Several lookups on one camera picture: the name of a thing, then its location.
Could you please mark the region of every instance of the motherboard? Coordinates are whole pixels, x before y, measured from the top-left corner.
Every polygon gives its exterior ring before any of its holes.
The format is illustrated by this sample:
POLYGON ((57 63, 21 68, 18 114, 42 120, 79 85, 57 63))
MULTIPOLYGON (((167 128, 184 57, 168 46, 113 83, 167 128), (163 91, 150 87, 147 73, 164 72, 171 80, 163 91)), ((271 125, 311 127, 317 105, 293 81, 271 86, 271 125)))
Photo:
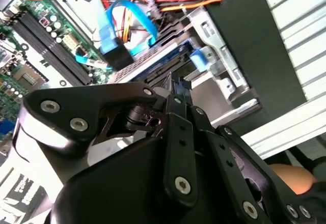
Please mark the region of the motherboard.
POLYGON ((62 76, 57 87, 105 84, 113 72, 76 62, 76 55, 104 59, 57 6, 55 0, 8 0, 1 9, 0 142, 13 131, 25 94, 56 87, 43 70, 54 68, 62 76))

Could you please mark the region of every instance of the ram slot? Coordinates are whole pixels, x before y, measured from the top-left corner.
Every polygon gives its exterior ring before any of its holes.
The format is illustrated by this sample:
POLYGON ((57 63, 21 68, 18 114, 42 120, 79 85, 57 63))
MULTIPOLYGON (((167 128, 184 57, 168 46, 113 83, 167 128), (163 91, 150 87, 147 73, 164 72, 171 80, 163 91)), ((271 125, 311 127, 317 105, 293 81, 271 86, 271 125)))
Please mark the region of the ram slot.
POLYGON ((40 53, 43 58, 52 65, 72 86, 82 86, 83 83, 77 79, 70 71, 67 69, 57 57, 55 57, 47 47, 41 43, 29 30, 25 28, 20 22, 13 24, 13 29, 20 35, 23 39, 28 40, 29 45, 36 52, 40 53))
POLYGON ((19 21, 31 31, 41 42, 43 42, 51 52, 75 75, 83 84, 89 85, 92 78, 88 76, 86 70, 74 59, 73 55, 64 47, 55 42, 51 35, 44 28, 37 28, 38 21, 26 12, 19 21))

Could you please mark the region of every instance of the capacitor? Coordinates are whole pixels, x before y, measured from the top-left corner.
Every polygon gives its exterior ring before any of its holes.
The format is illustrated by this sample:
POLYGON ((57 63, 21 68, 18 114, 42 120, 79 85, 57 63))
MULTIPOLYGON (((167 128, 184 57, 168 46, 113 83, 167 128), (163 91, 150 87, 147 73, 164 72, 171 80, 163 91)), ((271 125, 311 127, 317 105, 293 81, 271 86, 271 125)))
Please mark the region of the capacitor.
POLYGON ((47 28, 45 28, 47 32, 51 32, 52 31, 52 27, 48 26, 47 28))
POLYGON ((57 37, 56 38, 56 42, 61 43, 62 42, 62 38, 61 37, 57 37))
POLYGON ((56 32, 51 32, 51 36, 52 36, 53 38, 56 38, 56 37, 58 36, 58 34, 57 34, 56 32))
POLYGON ((56 28, 56 29, 60 29, 62 27, 62 24, 60 21, 57 21, 53 24, 53 26, 56 28))
POLYGON ((56 21, 58 20, 58 16, 57 16, 56 14, 52 14, 52 15, 50 16, 50 20, 51 20, 52 22, 56 22, 56 21))

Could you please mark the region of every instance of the black robotic arm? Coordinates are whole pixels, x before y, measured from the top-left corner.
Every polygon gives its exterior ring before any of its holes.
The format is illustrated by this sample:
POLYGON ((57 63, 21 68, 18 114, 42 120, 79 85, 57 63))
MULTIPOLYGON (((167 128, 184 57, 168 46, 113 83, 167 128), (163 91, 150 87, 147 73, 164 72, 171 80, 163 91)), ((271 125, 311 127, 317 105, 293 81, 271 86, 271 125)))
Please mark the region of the black robotic arm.
POLYGON ((212 128, 192 105, 190 89, 171 74, 155 89, 131 82, 28 94, 12 153, 33 161, 21 149, 30 138, 60 179, 47 221, 316 223, 239 135, 212 128), (91 167, 85 163, 90 146, 136 131, 146 137, 91 167))

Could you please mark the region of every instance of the orange object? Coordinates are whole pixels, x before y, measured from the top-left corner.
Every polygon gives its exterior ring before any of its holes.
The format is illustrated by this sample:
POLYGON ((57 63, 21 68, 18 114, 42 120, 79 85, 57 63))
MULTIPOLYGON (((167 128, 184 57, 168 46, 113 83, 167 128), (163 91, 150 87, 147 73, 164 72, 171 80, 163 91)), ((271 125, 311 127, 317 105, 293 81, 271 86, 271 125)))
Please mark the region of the orange object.
POLYGON ((179 6, 165 7, 165 8, 162 8, 161 11, 166 12, 166 11, 174 11, 174 10, 180 10, 180 9, 193 9, 193 8, 197 8, 200 6, 207 5, 207 4, 218 3, 221 1, 222 0, 206 0, 203 2, 199 2, 197 4, 185 4, 185 5, 179 5, 179 6))

